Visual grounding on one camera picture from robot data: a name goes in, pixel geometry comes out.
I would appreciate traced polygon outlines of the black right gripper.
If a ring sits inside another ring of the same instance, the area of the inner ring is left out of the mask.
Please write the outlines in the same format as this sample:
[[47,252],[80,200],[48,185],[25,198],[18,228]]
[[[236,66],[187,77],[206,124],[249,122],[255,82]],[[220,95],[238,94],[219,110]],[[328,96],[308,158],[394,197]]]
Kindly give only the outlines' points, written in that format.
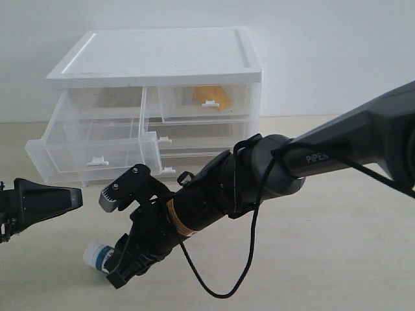
[[130,219],[130,231],[117,241],[106,261],[106,278],[114,288],[121,288],[132,277],[145,274],[178,244],[174,227],[163,209],[139,207]]

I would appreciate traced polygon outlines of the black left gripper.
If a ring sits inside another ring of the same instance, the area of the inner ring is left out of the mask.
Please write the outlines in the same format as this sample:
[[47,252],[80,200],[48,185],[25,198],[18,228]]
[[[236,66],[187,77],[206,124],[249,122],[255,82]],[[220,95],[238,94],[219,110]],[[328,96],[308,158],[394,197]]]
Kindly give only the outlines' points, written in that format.
[[15,190],[5,190],[1,181],[1,243],[34,224],[83,206],[82,191],[78,188],[53,187],[23,178],[15,179],[14,187]]

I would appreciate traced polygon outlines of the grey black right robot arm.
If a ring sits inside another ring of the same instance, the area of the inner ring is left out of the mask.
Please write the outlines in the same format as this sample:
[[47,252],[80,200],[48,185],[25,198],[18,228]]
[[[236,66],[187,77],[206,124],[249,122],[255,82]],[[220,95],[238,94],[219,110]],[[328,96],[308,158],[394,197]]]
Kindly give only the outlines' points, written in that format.
[[397,87],[299,137],[256,134],[183,172],[173,192],[136,164],[99,198],[107,212],[137,203],[132,227],[104,261],[116,288],[145,274],[176,246],[227,216],[258,215],[270,199],[298,192],[309,176],[354,168],[414,196],[414,83]]

